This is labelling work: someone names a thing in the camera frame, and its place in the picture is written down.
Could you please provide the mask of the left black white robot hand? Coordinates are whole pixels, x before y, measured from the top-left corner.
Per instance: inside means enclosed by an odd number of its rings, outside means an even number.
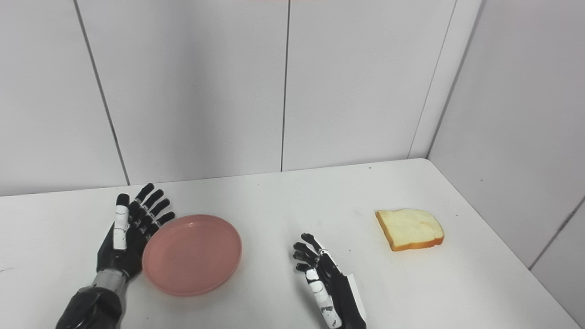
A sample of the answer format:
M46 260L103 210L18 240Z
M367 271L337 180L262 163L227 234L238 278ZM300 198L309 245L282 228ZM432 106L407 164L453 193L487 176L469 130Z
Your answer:
M117 197L116 215L97 253L96 271L114 270L130 281L142 271L142 257L147 243L176 215L169 211L170 200L162 189L148 183L131 198L126 193Z

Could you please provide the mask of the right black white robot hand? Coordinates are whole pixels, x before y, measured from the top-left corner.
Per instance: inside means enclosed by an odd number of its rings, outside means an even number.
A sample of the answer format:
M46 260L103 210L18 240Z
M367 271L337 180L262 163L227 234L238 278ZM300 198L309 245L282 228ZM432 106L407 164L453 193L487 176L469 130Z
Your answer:
M345 275L330 252L311 233L293 245L295 270L305 275L329 329L365 329L367 315L353 274Z

